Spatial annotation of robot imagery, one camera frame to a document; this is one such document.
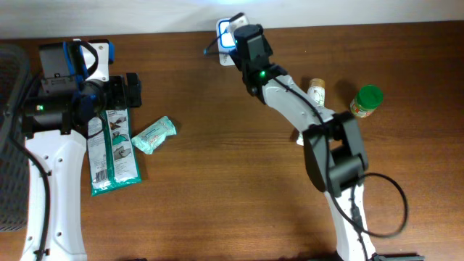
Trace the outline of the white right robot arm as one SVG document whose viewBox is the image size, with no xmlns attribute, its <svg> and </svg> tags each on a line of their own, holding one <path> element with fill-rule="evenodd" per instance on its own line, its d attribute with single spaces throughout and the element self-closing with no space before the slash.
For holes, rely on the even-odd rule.
<svg viewBox="0 0 464 261">
<path fill-rule="evenodd" d="M 422 260 L 418 254 L 379 254 L 363 209 L 364 181 L 370 176 L 359 125 L 350 112 L 335 113 L 310 98 L 279 65 L 261 25 L 228 26 L 235 43 L 230 56 L 247 91 L 282 114 L 300 133 L 313 186 L 324 193 L 336 230 L 330 260 Z"/>
</svg>

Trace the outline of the teal wet wipes pack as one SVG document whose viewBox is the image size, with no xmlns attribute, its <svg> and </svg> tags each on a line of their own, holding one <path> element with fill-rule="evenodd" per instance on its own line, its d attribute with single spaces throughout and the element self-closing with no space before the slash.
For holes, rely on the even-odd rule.
<svg viewBox="0 0 464 261">
<path fill-rule="evenodd" d="M 163 116 L 148 128 L 134 136 L 132 144 L 145 154 L 153 154 L 154 150 L 160 146 L 168 136 L 175 136 L 177 130 L 173 122 Z"/>
</svg>

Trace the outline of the green lid jar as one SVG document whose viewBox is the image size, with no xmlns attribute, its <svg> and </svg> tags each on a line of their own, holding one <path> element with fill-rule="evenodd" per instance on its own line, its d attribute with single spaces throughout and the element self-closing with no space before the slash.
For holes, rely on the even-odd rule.
<svg viewBox="0 0 464 261">
<path fill-rule="evenodd" d="M 363 86 L 350 103 L 350 110 L 354 116 L 367 117 L 381 105 L 384 93 L 375 85 Z"/>
</svg>

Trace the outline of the green gloves package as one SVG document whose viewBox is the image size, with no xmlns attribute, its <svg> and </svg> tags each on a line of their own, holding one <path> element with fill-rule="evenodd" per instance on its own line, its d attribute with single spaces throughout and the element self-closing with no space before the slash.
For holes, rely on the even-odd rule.
<svg viewBox="0 0 464 261">
<path fill-rule="evenodd" d="M 87 149 L 92 196 L 142 182 L 128 109 L 106 110 L 92 118 Z"/>
</svg>

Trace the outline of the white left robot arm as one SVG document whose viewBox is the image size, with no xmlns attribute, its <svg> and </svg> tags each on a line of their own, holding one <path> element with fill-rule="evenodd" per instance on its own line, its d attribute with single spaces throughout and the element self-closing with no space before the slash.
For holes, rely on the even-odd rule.
<svg viewBox="0 0 464 261">
<path fill-rule="evenodd" d="M 20 105 L 29 160 L 24 260 L 85 260 L 80 178 L 90 167 L 91 191 L 102 194 L 141 180 L 129 111 L 141 106 L 134 72 L 112 76 L 108 40 L 75 39 L 39 49 L 40 86 Z"/>
</svg>

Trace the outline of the white barcode scanner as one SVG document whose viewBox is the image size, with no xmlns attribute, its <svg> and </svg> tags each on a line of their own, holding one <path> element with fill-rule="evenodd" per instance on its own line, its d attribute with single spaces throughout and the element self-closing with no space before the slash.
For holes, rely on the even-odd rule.
<svg viewBox="0 0 464 261">
<path fill-rule="evenodd" d="M 220 64 L 224 67 L 233 66 L 234 62 L 232 58 L 228 55 L 230 51 L 233 51 L 236 48 L 235 38 L 233 34 L 227 33 L 225 31 L 226 27 L 229 24 L 230 18 L 222 18 L 217 21 L 216 24 L 216 33 L 218 36 L 218 51 Z"/>
</svg>

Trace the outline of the dark grey plastic basket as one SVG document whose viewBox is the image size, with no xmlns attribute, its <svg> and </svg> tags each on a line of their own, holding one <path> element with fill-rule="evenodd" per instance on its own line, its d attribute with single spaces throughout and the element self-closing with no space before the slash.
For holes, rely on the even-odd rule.
<svg viewBox="0 0 464 261">
<path fill-rule="evenodd" d="M 20 121 L 14 119 L 19 98 L 30 80 L 26 53 L 1 45 L 1 231 L 23 229 L 28 221 L 28 160 L 15 144 L 24 144 Z"/>
</svg>

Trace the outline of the white cosmetic tube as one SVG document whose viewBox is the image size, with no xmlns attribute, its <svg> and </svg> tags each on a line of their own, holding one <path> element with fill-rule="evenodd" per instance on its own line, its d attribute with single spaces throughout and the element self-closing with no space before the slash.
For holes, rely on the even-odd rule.
<svg viewBox="0 0 464 261">
<path fill-rule="evenodd" d="M 316 101 L 319 106 L 325 106 L 325 81 L 320 78 L 313 78 L 309 82 L 307 90 L 309 97 Z"/>
</svg>

